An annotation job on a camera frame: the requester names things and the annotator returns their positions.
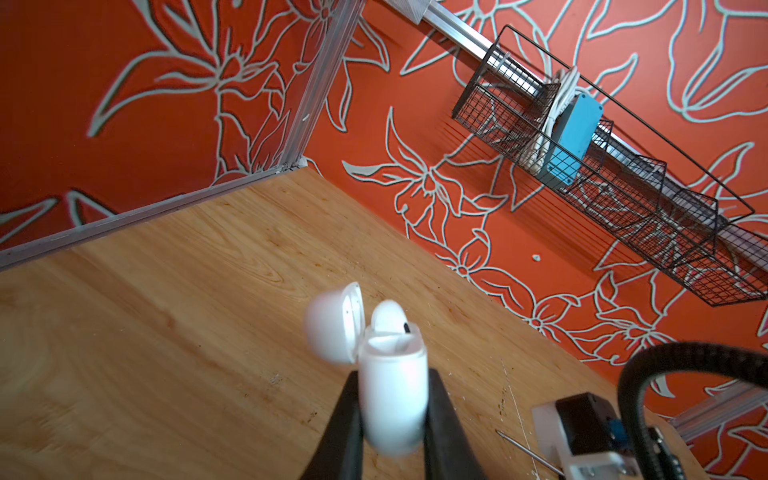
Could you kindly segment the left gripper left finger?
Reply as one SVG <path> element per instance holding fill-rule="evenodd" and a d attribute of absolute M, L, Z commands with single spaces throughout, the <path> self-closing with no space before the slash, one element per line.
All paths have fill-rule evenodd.
<path fill-rule="evenodd" d="M 352 371 L 301 479 L 362 479 L 363 423 L 358 388 L 358 372 Z"/>

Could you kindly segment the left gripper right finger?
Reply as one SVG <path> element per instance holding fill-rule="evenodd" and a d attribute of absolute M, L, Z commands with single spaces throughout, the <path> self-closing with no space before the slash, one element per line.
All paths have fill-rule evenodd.
<path fill-rule="evenodd" d="M 439 372 L 428 372 L 429 398 L 424 434 L 425 478 L 486 479 L 472 451 Z"/>

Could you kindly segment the white earbuds charging case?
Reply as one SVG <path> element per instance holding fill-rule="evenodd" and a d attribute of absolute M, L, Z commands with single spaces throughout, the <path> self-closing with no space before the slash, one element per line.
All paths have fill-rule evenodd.
<path fill-rule="evenodd" d="M 332 364 L 355 365 L 363 432 L 381 455 L 412 453 L 422 442 L 429 398 L 428 353 L 419 327 L 377 334 L 365 315 L 360 285 L 312 300 L 304 326 L 314 353 Z"/>

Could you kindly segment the white earbud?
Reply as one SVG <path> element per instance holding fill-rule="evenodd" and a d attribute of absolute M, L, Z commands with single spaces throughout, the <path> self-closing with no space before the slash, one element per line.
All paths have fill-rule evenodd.
<path fill-rule="evenodd" d="M 404 309 L 394 300 L 379 303 L 371 315 L 371 327 L 377 334 L 406 334 L 410 326 Z"/>

